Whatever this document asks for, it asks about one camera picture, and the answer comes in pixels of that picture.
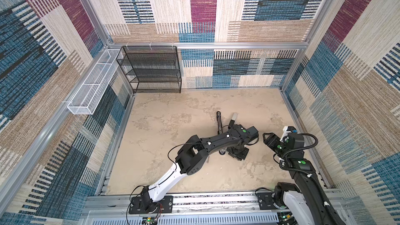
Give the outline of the grey silver stapler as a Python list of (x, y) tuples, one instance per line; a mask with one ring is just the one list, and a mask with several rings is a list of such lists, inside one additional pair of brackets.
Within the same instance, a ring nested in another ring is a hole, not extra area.
[(232, 115), (232, 117), (231, 117), (231, 120), (229, 121), (229, 124), (228, 124), (228, 129), (233, 128), (237, 117), (238, 117), (238, 113), (236, 113), (236, 112), (233, 113), (233, 115)]

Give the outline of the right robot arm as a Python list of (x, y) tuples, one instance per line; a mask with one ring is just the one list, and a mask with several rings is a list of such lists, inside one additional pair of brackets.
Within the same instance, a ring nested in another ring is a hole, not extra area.
[(294, 131), (282, 139), (274, 133), (262, 136), (264, 143), (279, 157), (280, 169), (289, 172), (295, 182), (276, 185), (275, 206), (287, 207), (299, 225), (345, 224), (319, 183), (312, 163), (304, 158), (304, 151), (318, 144), (317, 137)]

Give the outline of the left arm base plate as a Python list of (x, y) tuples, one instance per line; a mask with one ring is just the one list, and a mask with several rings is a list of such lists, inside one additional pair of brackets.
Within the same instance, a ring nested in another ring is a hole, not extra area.
[(162, 214), (172, 213), (174, 197), (167, 195), (162, 200), (153, 202), (149, 198), (142, 196), (134, 197), (129, 205), (128, 214), (156, 214), (161, 211)]

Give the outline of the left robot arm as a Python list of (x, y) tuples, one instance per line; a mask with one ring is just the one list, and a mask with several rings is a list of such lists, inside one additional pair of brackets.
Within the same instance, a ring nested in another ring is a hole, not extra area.
[(140, 193), (142, 207), (145, 212), (153, 212), (157, 204), (166, 193), (186, 176), (197, 173), (208, 157), (225, 149), (228, 155), (242, 161), (245, 160), (253, 140), (258, 140), (259, 134), (255, 127), (244, 128), (242, 125), (233, 125), (226, 132), (216, 136), (199, 138), (194, 135), (184, 144), (170, 169), (155, 183), (145, 186)]

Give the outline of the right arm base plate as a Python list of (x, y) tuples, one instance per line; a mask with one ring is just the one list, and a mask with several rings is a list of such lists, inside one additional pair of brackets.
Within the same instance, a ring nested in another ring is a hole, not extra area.
[(275, 210), (285, 209), (284, 206), (279, 206), (272, 197), (273, 192), (256, 192), (258, 205), (260, 210)]

